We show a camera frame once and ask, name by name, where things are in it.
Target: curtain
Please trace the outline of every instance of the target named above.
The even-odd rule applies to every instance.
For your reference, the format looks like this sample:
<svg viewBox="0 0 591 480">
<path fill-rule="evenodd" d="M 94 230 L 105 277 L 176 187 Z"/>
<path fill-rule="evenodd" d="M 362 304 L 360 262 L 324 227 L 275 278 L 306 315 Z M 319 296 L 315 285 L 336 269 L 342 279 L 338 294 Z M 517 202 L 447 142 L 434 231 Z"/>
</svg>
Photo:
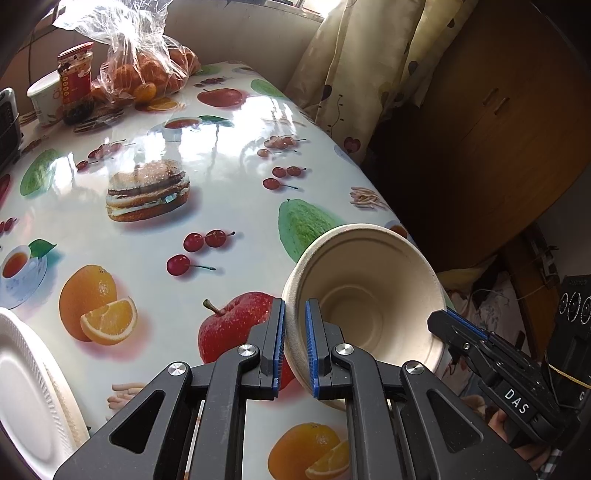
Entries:
<svg viewBox="0 0 591 480">
<path fill-rule="evenodd" d="M 357 163 L 379 120 L 420 104 L 441 55 L 478 0 L 341 0 L 285 94 Z"/>
</svg>

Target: wall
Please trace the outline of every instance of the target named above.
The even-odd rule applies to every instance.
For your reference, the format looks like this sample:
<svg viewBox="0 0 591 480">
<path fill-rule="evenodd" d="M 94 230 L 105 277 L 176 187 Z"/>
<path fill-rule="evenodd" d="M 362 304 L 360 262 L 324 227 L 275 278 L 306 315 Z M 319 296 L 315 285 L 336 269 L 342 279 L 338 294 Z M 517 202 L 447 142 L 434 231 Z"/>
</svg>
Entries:
<svg viewBox="0 0 591 480">
<path fill-rule="evenodd" d="M 168 8 L 165 33 L 187 45 L 202 64 L 242 60 L 277 88 L 285 88 L 320 23 L 285 11 L 226 0 L 175 0 Z M 63 50 L 82 43 L 76 32 L 55 30 L 33 44 L 31 81 L 55 70 Z M 93 72 L 106 57 L 107 47 L 95 44 Z M 21 113 L 33 109 L 27 99 L 28 48 L 21 50 L 0 79 L 0 89 L 17 92 Z"/>
<path fill-rule="evenodd" d="M 540 218 L 560 277 L 591 274 L 591 165 Z"/>
</svg>

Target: printed green leaf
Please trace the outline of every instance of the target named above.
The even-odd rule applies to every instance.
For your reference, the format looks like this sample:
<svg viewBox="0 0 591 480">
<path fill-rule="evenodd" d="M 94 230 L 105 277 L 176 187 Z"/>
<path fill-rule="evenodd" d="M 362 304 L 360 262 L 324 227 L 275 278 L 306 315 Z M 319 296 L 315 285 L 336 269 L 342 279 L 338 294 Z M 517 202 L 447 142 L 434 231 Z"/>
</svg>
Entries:
<svg viewBox="0 0 591 480">
<path fill-rule="evenodd" d="M 29 244 L 29 248 L 31 249 L 31 257 L 45 257 L 53 248 L 55 247 L 54 244 L 49 243 L 47 240 L 43 240 L 38 238 L 37 240 L 33 240 Z"/>
<path fill-rule="evenodd" d="M 279 207 L 279 239 L 294 262 L 320 235 L 343 224 L 331 213 L 303 200 L 286 200 Z"/>
<path fill-rule="evenodd" d="M 54 162 L 60 156 L 53 148 L 40 153 L 21 180 L 21 195 L 26 196 L 39 189 L 46 191 L 55 170 Z"/>
<path fill-rule="evenodd" d="M 251 82 L 251 88 L 260 95 L 267 95 L 269 97 L 286 98 L 276 87 L 271 85 L 266 80 L 255 79 Z"/>
<path fill-rule="evenodd" d="M 215 75 L 221 71 L 221 67 L 219 65 L 202 65 L 201 70 L 199 70 L 195 75 Z"/>
<path fill-rule="evenodd" d="M 222 118 L 221 116 L 201 115 L 198 118 L 200 118 L 204 124 L 218 124 L 223 127 L 233 127 L 234 126 L 234 124 L 230 120 L 228 120 L 227 118 Z"/>
</svg>

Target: printed apple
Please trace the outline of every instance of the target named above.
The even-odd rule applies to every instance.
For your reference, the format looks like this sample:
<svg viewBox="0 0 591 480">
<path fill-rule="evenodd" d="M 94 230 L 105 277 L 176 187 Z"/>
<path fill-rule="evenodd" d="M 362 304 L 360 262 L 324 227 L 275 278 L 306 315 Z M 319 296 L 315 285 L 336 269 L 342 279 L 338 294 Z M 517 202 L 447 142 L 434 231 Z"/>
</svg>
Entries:
<svg viewBox="0 0 591 480">
<path fill-rule="evenodd" d="M 218 88 L 216 90 L 205 90 L 197 95 L 197 100 L 206 105 L 218 108 L 228 108 L 240 105 L 244 102 L 244 94 L 233 88 Z"/>
<path fill-rule="evenodd" d="M 249 291 L 232 299 L 224 308 L 215 308 L 209 300 L 203 302 L 210 315 L 199 327 L 197 344 L 204 363 L 214 362 L 221 354 L 242 345 L 248 339 L 251 327 L 266 322 L 273 297 L 260 291 Z M 294 379 L 287 361 L 281 371 L 281 388 Z"/>
</svg>

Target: paper bowl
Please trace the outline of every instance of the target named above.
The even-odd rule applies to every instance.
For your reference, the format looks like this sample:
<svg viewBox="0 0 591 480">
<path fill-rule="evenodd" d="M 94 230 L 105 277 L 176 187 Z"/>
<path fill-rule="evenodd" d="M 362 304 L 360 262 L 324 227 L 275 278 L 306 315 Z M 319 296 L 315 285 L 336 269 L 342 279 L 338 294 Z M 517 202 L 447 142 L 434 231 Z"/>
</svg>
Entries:
<svg viewBox="0 0 591 480">
<path fill-rule="evenodd" d="M 435 371 L 444 345 L 429 332 L 431 312 L 446 308 L 435 272 L 406 239 L 376 225 L 343 225 L 304 252 L 282 294 L 285 358 L 311 393 L 304 308 L 318 299 L 325 322 L 340 326 L 345 341 L 376 360 L 402 365 L 418 360 Z M 344 400 L 327 402 L 345 408 Z"/>
</svg>

